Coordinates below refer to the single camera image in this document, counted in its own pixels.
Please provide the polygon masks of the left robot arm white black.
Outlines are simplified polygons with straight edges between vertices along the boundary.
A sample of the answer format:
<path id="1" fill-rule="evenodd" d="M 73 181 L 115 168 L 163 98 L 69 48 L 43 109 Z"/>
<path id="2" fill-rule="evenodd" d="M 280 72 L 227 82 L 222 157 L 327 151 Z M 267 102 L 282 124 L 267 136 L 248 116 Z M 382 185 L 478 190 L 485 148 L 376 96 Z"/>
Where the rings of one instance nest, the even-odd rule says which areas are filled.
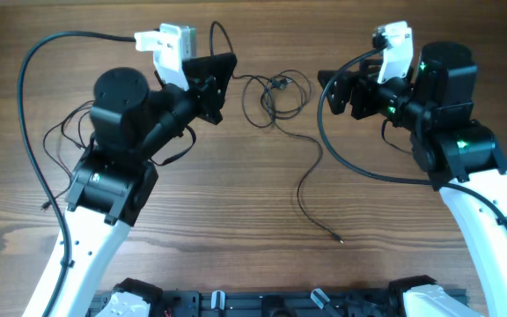
<path id="1" fill-rule="evenodd" d="M 102 74 L 90 110 L 94 131 L 76 164 L 61 235 L 27 305 L 27 316 L 83 316 L 107 266 L 146 204 L 158 172 L 151 157 L 190 122 L 220 113 L 237 57 L 224 53 L 183 64 L 191 84 L 152 91 L 132 68 Z"/>

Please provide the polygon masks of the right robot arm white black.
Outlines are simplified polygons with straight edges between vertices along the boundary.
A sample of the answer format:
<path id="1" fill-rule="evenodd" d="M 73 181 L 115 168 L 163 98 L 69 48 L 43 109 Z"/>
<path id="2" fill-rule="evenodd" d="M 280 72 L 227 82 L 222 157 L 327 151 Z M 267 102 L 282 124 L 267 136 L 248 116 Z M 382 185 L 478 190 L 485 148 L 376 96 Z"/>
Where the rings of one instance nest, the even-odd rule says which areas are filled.
<path id="1" fill-rule="evenodd" d="M 489 313 L 507 316 L 507 161 L 473 116 L 477 67 L 464 45 L 425 45 L 418 65 L 390 44 L 321 70 L 320 107 L 358 120 L 382 114 L 410 134 L 412 156 L 458 224 Z"/>

